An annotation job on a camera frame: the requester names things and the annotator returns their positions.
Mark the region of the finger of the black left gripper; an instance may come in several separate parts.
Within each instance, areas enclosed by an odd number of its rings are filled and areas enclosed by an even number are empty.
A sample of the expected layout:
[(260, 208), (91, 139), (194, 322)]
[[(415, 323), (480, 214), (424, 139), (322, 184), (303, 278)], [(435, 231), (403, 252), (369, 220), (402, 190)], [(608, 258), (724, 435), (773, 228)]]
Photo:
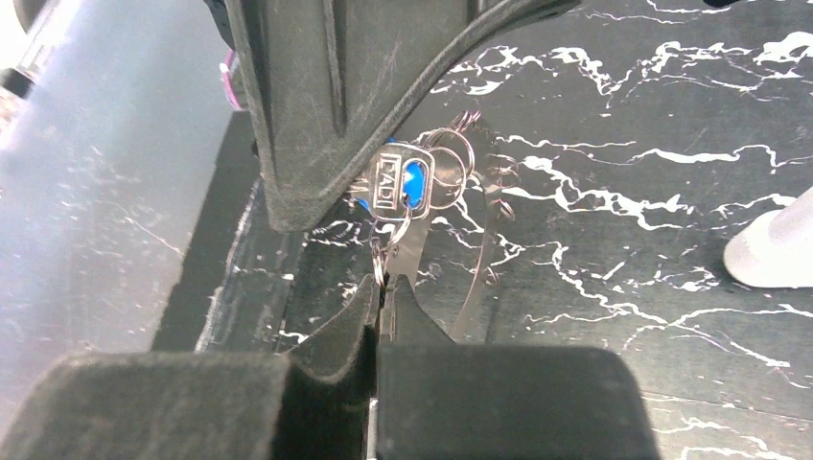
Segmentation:
[(314, 228), (457, 62), (570, 1), (229, 1), (268, 220)]

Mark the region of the silver split keyring with key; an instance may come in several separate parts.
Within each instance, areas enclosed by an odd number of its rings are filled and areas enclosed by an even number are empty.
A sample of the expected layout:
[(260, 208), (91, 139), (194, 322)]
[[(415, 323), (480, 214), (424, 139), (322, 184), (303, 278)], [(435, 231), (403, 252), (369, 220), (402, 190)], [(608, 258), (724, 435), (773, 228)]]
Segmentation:
[(413, 221), (413, 210), (405, 201), (405, 214), (401, 223), (395, 227), (387, 243), (381, 243), (381, 239), (374, 235), (370, 238), (370, 248), (372, 255), (372, 267), (374, 280), (380, 288), (386, 286), (386, 268), (388, 261), (395, 255), (396, 248), (405, 236), (408, 227)]

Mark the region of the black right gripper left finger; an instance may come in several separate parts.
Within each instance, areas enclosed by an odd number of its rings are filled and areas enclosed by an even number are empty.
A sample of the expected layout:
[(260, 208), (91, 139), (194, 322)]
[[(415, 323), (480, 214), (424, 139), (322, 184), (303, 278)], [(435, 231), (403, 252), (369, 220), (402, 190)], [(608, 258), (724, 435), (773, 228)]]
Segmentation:
[(71, 356), (23, 403), (5, 459), (361, 459), (379, 289), (282, 355)]

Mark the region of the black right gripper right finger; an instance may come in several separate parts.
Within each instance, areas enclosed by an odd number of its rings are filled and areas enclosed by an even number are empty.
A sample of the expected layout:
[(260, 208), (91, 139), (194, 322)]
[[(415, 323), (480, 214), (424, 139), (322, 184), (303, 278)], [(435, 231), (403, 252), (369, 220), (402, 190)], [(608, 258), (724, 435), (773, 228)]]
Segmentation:
[(584, 346), (458, 344), (392, 276), (380, 311), (380, 459), (657, 459), (636, 379)]

